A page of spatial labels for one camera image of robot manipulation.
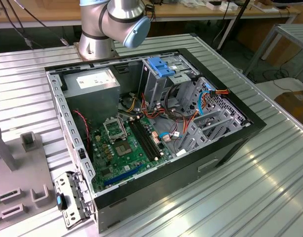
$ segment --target blue drive bay bracket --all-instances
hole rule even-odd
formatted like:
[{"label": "blue drive bay bracket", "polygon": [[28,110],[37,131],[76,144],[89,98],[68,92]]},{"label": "blue drive bay bracket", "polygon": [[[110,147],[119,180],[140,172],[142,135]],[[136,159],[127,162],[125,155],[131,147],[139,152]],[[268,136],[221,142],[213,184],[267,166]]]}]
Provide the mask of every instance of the blue drive bay bracket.
[{"label": "blue drive bay bracket", "polygon": [[168,68],[167,64],[159,57],[148,58],[148,62],[161,78],[172,76],[175,74],[175,72]]}]

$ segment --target ram slot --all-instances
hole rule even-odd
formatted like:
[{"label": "ram slot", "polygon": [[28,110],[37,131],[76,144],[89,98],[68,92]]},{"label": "ram slot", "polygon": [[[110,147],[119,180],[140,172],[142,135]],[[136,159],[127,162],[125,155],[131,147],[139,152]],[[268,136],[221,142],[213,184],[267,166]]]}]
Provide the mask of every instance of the ram slot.
[{"label": "ram slot", "polygon": [[136,139],[142,146],[145,154],[148,157],[148,160],[153,161],[153,160],[155,160],[155,158],[159,158],[160,153],[159,153],[157,147],[155,147],[155,144],[153,143],[151,138],[148,136],[148,134],[146,133],[146,131],[145,131],[144,127],[141,125],[141,123],[139,121],[130,122],[129,126],[130,126],[131,130],[133,131]]},{"label": "ram slot", "polygon": [[156,147],[154,141],[151,139],[151,137],[148,135],[148,133],[146,132],[144,126],[137,121],[136,122],[136,127],[138,128],[138,130],[140,131],[140,133],[146,137],[146,140],[150,146],[150,149],[152,150],[152,153],[154,155],[154,157],[160,158],[160,152],[158,150],[158,148]]}]

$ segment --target blue pcie slot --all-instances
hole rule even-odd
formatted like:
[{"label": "blue pcie slot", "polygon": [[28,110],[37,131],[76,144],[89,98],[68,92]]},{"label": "blue pcie slot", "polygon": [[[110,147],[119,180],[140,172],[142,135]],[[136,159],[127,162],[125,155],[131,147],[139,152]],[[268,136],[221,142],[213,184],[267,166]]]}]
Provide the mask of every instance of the blue pcie slot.
[{"label": "blue pcie slot", "polygon": [[167,64],[159,57],[148,58],[148,62],[161,78],[175,74],[175,72],[168,68]]},{"label": "blue pcie slot", "polygon": [[120,181],[120,180],[122,180],[122,179],[125,179],[125,178],[127,178],[127,177],[133,175],[133,174],[136,174],[136,173],[139,171],[139,169],[140,169],[141,167],[142,167],[142,164],[141,164],[140,166],[137,166],[137,167],[134,168],[134,169],[131,169],[131,170],[129,170],[129,171],[123,173],[123,174],[120,174],[119,176],[116,176],[116,177],[114,177],[114,178],[112,178],[112,179],[109,179],[109,180],[107,180],[107,181],[104,181],[104,186],[107,186],[107,185],[116,183],[116,182],[118,182],[118,181]]}]

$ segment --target cardboard box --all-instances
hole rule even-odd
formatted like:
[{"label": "cardboard box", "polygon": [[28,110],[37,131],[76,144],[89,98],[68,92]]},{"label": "cardboard box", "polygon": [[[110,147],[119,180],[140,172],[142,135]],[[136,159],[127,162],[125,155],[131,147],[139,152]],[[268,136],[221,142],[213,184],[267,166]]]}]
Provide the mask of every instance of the cardboard box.
[{"label": "cardboard box", "polygon": [[45,9],[79,9],[80,0],[36,0],[38,7]]},{"label": "cardboard box", "polygon": [[275,102],[303,124],[303,90],[285,92],[276,97]]}]

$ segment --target metal slatted table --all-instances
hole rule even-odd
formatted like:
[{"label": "metal slatted table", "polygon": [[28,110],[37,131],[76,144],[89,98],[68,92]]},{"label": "metal slatted table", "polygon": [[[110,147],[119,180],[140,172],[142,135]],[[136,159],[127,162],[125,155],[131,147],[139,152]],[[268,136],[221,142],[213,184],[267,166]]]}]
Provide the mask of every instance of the metal slatted table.
[{"label": "metal slatted table", "polygon": [[[120,55],[187,48],[266,123],[231,160],[100,236],[302,236],[303,126],[267,98],[200,38],[146,39]],[[41,134],[52,178],[73,170],[43,68],[79,62],[71,47],[0,54],[3,139]],[[89,220],[67,231],[54,207],[0,232],[11,236],[97,236]]]},{"label": "metal slatted table", "polygon": [[[260,47],[258,48],[257,52],[254,54],[253,58],[249,62],[249,66],[244,71],[244,75],[248,75],[249,72],[255,67],[258,59],[260,58],[261,54],[265,51],[268,47],[270,42],[272,43],[267,48],[265,54],[263,55],[262,59],[265,60],[267,56],[271,53],[275,45],[284,36],[285,38],[289,39],[293,43],[297,44],[300,48],[303,49],[303,24],[280,24],[274,25],[271,31],[268,33]],[[303,71],[303,65],[298,70],[299,72],[296,73],[294,76],[295,78]]]}]

